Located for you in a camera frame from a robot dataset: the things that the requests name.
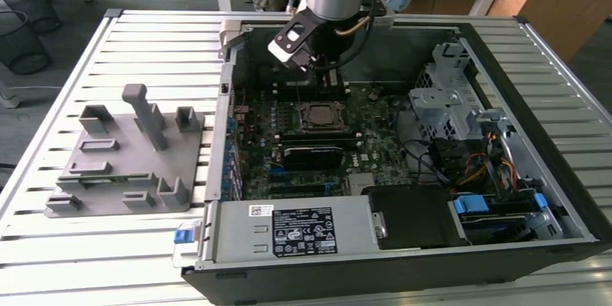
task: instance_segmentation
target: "power supply label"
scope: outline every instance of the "power supply label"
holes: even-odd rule
[[[273,248],[278,257],[337,254],[331,207],[273,212]]]

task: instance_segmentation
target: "blue latch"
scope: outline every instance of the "blue latch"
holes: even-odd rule
[[[546,207],[549,207],[547,198],[545,197],[542,193],[537,193],[537,195],[534,195],[534,198],[537,199],[537,203],[541,209],[545,209]]]
[[[465,195],[453,201],[458,214],[489,211],[486,197],[483,195]]]
[[[187,244],[195,241],[194,229],[178,229],[175,231],[175,244]]]

